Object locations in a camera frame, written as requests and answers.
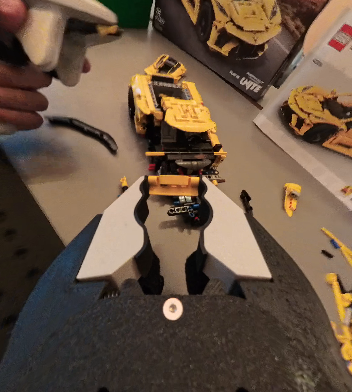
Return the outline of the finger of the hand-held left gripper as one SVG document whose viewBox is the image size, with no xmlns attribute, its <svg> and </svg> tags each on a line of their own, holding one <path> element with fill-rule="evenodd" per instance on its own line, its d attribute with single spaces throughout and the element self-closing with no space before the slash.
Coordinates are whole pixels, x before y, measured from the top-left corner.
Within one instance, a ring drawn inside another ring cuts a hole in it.
<svg viewBox="0 0 352 392">
<path fill-rule="evenodd" d="M 60 22 L 58 25 L 65 27 L 69 20 L 73 22 L 91 23 L 94 25 L 116 26 L 117 15 L 102 3 L 95 0 L 61 0 Z"/>
<path fill-rule="evenodd" d="M 91 46 L 98 46 L 98 45 L 113 42 L 119 39 L 123 34 L 122 32 L 119 36 L 101 37 L 95 30 L 83 30 L 80 33 L 84 36 L 83 41 L 80 44 L 80 47 L 82 49 L 87 49 Z"/>
</svg>

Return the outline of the yellow toy brick car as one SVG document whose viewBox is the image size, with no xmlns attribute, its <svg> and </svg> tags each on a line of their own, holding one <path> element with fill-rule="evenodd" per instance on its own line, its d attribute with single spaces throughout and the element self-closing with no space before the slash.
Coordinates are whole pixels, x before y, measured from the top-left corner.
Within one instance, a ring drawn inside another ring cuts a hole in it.
<svg viewBox="0 0 352 392">
<path fill-rule="evenodd" d="M 186 67 L 162 54 L 131 77 L 129 116 L 136 133 L 147 141 L 149 172 L 157 176 L 208 176 L 217 185 L 218 166 L 227 157 L 217 126 Z"/>
</svg>

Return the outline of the dark dimpled mat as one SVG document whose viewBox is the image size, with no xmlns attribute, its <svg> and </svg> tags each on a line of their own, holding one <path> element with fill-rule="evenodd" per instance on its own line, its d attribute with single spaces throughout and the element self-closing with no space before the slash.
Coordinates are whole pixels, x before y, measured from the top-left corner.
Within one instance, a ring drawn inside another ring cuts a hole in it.
<svg viewBox="0 0 352 392">
<path fill-rule="evenodd" d="M 28 296 L 63 249 L 0 147 L 0 361 Z"/>
</svg>

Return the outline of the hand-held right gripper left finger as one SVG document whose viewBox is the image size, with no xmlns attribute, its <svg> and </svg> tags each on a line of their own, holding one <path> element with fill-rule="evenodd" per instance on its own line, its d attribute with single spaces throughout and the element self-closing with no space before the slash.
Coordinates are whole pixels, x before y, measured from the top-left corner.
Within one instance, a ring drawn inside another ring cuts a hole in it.
<svg viewBox="0 0 352 392">
<path fill-rule="evenodd" d="M 160 262 L 145 226 L 148 198 L 148 176 L 142 176 L 104 210 L 77 281 L 104 281 L 120 290 L 135 280 L 143 290 L 161 290 Z"/>
</svg>

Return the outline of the green plastic bin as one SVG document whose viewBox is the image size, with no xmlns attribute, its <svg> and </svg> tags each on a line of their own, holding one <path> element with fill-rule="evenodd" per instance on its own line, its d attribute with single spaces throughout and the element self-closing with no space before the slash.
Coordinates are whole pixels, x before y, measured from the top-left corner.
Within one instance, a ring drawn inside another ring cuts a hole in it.
<svg viewBox="0 0 352 392">
<path fill-rule="evenodd" d="M 122 29 L 146 30 L 150 22 L 153 0 L 100 0 L 118 17 Z"/>
</svg>

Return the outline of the person's left hand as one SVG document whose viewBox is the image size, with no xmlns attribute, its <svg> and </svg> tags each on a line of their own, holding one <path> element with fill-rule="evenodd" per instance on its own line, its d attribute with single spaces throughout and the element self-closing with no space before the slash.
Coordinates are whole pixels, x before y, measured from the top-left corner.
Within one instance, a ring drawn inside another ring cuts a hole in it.
<svg viewBox="0 0 352 392">
<path fill-rule="evenodd" d="M 27 7 L 20 0 L 0 1 L 2 33 L 16 33 L 27 20 Z M 0 122 L 18 130 L 39 128 L 39 114 L 48 108 L 48 100 L 39 90 L 50 86 L 52 78 L 32 65 L 17 68 L 0 62 Z"/>
</svg>

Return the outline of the small yellow brick assembly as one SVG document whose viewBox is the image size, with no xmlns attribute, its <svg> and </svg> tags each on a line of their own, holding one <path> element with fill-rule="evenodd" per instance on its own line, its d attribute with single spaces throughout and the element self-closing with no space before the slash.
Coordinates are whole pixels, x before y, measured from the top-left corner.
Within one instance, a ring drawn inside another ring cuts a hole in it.
<svg viewBox="0 0 352 392">
<path fill-rule="evenodd" d="M 293 216 L 300 194 L 300 185 L 294 183 L 286 183 L 284 185 L 284 210 L 288 217 Z"/>
</svg>

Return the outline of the toy car box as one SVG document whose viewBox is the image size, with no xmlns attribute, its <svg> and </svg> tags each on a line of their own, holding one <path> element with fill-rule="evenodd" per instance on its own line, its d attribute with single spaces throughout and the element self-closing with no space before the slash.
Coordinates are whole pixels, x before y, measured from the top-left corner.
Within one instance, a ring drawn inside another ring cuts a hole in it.
<svg viewBox="0 0 352 392">
<path fill-rule="evenodd" d="M 153 27 L 236 89 L 259 100 L 327 3 L 157 0 Z"/>
</svg>

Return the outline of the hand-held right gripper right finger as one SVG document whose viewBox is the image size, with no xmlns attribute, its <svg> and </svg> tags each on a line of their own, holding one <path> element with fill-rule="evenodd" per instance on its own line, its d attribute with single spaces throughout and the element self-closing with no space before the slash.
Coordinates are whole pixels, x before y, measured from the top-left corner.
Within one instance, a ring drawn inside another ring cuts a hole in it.
<svg viewBox="0 0 352 392">
<path fill-rule="evenodd" d="M 201 207 L 208 207 L 199 244 L 204 261 L 203 273 L 219 279 L 225 291 L 241 280 L 270 281 L 272 274 L 246 214 L 207 178 L 202 178 Z"/>
</svg>

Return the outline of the black curved brick piece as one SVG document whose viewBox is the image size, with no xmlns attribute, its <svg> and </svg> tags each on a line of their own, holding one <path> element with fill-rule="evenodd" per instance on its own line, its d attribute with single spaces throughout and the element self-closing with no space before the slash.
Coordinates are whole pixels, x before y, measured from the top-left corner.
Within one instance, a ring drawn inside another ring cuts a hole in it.
<svg viewBox="0 0 352 392">
<path fill-rule="evenodd" d="M 103 130 L 91 126 L 81 120 L 66 116 L 48 116 L 46 119 L 52 126 L 67 127 L 97 140 L 112 154 L 116 154 L 118 152 L 118 145 L 114 138 Z"/>
</svg>

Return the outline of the yellow and black brick assembly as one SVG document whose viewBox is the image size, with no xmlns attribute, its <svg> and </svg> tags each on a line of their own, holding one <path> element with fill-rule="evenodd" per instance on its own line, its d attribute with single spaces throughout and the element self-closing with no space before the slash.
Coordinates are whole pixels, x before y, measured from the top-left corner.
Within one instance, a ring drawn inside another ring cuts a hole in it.
<svg viewBox="0 0 352 392">
<path fill-rule="evenodd" d="M 186 175 L 150 175 L 147 177 L 149 194 L 172 199 L 167 211 L 169 217 L 182 217 L 192 226 L 200 226 L 200 178 Z"/>
</svg>

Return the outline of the grey desk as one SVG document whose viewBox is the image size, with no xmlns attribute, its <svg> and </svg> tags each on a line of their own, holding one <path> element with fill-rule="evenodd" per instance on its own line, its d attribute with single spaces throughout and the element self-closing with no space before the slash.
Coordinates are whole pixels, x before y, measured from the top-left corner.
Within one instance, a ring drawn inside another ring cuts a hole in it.
<svg viewBox="0 0 352 392">
<path fill-rule="evenodd" d="M 186 66 L 187 80 L 196 84 L 217 124 L 228 153 L 219 166 L 226 182 L 218 188 L 239 207 L 241 191 L 249 193 L 256 220 L 303 271 L 329 320 L 338 322 L 325 276 L 335 272 L 351 288 L 352 268 L 320 229 L 352 249 L 352 211 L 255 126 L 259 104 L 156 32 L 125 30 L 119 39 L 89 48 L 92 69 L 77 86 L 54 80 L 41 90 L 49 101 L 44 116 L 74 117 L 107 131 L 118 145 L 116 155 L 91 138 L 48 124 L 0 138 L 62 242 L 70 243 L 118 197 L 120 178 L 125 176 L 131 186 L 148 173 L 146 142 L 136 135 L 128 115 L 128 84 L 163 53 Z M 292 217 L 284 210 L 286 183 L 301 186 Z"/>
</svg>

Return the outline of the instruction booklet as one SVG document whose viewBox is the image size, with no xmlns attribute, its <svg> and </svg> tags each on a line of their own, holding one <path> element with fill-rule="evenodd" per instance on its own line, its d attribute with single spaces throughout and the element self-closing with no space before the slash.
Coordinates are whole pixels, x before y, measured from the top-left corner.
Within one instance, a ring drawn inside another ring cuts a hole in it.
<svg viewBox="0 0 352 392">
<path fill-rule="evenodd" d="M 330 23 L 254 123 L 352 210 L 352 6 Z"/>
</svg>

